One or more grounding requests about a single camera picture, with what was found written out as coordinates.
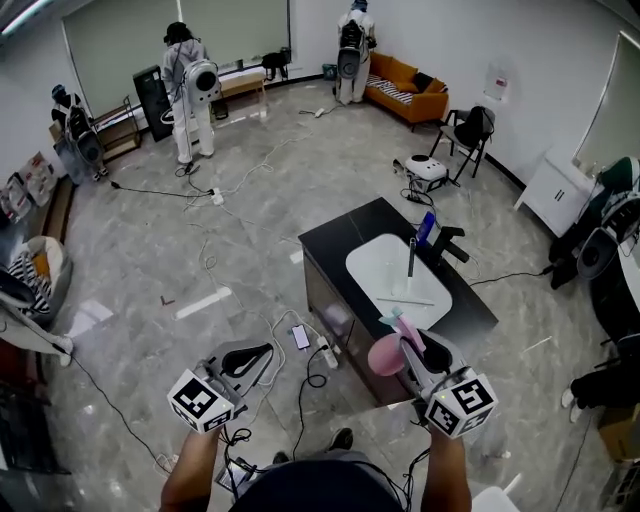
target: white sink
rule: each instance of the white sink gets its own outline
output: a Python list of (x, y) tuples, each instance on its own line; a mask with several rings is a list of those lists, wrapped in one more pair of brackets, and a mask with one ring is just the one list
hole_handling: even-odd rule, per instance
[(418, 256), (408, 289), (408, 269), (409, 246), (395, 235), (381, 235), (347, 256), (347, 270), (381, 316), (398, 307), (418, 329), (428, 330), (451, 311), (453, 300)]

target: orange sofa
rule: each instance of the orange sofa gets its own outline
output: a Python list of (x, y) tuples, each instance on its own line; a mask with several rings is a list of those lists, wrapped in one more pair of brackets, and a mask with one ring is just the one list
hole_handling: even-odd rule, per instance
[(441, 120), (449, 104), (444, 82), (380, 53), (371, 53), (364, 95), (406, 119), (412, 131), (418, 123)]

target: white cabinet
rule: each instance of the white cabinet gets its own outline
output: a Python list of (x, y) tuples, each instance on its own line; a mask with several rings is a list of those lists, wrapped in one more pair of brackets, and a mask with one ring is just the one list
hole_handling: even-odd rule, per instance
[(559, 165), (553, 153), (542, 159), (538, 170), (515, 205), (531, 208), (557, 236), (578, 221), (580, 213), (595, 197), (595, 183), (570, 163)]

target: box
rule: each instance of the box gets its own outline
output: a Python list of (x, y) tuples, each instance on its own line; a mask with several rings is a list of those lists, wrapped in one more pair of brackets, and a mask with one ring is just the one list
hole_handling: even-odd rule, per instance
[(607, 409), (598, 425), (600, 437), (615, 461), (640, 458), (640, 405), (625, 409)]
[(484, 425), (498, 405), (486, 375), (433, 393), (427, 419), (451, 439)]

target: pink object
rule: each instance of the pink object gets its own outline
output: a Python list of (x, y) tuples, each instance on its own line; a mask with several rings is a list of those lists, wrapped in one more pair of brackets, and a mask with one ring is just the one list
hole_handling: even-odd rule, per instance
[(378, 340), (369, 351), (369, 368), (381, 377), (391, 377), (404, 368), (404, 352), (400, 346), (400, 338), (403, 336), (411, 340), (421, 354), (426, 350), (420, 333), (404, 315), (396, 318), (396, 328), (400, 334), (385, 336)]
[(404, 353), (400, 348), (400, 334), (389, 334), (378, 340), (369, 350), (369, 368), (381, 377), (391, 377), (404, 368)]

